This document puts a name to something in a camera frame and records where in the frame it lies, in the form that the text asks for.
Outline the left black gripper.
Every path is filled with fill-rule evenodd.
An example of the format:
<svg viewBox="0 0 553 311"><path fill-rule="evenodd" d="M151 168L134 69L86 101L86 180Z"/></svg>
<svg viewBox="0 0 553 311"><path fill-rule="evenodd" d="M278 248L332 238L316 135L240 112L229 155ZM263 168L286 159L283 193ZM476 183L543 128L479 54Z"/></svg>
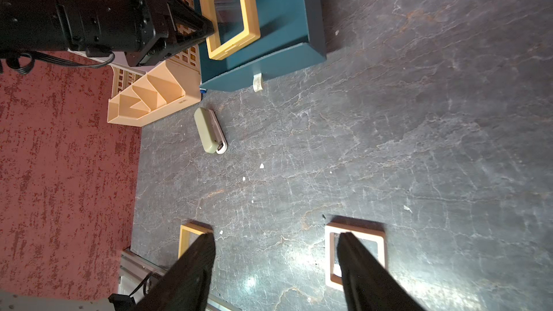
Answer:
<svg viewBox="0 0 553 311"><path fill-rule="evenodd" d="M131 67L155 66L214 33L181 0L1 0L3 59L73 50L93 58L124 53Z"/></svg>

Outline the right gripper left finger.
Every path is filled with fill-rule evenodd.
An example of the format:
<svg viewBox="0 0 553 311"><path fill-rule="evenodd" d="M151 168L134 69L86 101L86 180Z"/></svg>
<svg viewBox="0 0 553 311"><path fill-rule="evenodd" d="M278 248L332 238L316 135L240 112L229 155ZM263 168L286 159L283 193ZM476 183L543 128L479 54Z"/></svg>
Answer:
<svg viewBox="0 0 553 311"><path fill-rule="evenodd" d="M201 235L132 309L205 310L215 255L214 235Z"/></svg>

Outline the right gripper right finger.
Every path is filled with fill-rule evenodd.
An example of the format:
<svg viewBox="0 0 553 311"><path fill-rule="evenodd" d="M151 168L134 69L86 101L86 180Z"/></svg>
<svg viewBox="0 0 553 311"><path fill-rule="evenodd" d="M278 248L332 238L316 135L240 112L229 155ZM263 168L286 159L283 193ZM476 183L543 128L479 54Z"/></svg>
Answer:
<svg viewBox="0 0 553 311"><path fill-rule="evenodd" d="M341 233L338 263L348 310L422 310L353 233Z"/></svg>

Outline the large wooden frame box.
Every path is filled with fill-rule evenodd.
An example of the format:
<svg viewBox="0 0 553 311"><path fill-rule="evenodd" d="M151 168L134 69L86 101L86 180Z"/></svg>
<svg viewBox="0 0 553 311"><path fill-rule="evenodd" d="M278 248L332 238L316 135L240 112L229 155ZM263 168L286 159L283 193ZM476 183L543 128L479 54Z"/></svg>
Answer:
<svg viewBox="0 0 553 311"><path fill-rule="evenodd" d="M212 60L223 60L261 37L256 0L238 0L237 3L243 30L222 43L217 21L217 0L200 0L202 15L211 21L214 28L214 33L206 38L208 56Z"/></svg>
<svg viewBox="0 0 553 311"><path fill-rule="evenodd" d="M197 221L189 221L180 225L179 229L179 250L177 258L180 259L187 249L193 243L196 237L201 235L213 233L213 228L210 225L200 223Z"/></svg>

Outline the small wooden frame box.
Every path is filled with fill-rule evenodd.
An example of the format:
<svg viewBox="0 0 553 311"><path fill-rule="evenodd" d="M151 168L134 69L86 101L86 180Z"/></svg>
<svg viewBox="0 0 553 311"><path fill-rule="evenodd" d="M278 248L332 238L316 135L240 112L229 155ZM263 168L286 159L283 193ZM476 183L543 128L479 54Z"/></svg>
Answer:
<svg viewBox="0 0 553 311"><path fill-rule="evenodd" d="M387 269L386 235L359 225L330 222L325 226L325 285L343 291L342 274L338 263L338 239L342 233L352 233L361 244Z"/></svg>

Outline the large wooden frame box front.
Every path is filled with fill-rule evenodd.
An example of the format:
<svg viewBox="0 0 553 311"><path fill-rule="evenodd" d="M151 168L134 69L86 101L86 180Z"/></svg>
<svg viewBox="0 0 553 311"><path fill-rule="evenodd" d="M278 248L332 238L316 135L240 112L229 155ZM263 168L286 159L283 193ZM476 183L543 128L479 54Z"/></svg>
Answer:
<svg viewBox="0 0 553 311"><path fill-rule="evenodd" d="M189 221L180 225L179 229L179 250L177 258L180 259L187 249L193 243L196 237L201 235L213 233L213 228L210 225L200 223L197 221Z"/></svg>

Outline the teal three-drawer cabinet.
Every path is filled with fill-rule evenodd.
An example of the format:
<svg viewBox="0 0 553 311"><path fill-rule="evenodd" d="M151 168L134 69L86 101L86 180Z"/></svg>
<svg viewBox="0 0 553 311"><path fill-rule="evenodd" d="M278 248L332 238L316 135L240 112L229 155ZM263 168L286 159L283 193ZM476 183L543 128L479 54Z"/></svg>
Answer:
<svg viewBox="0 0 553 311"><path fill-rule="evenodd" d="M256 0L261 37L223 60L200 44L201 89L234 92L326 59L321 0Z"/></svg>

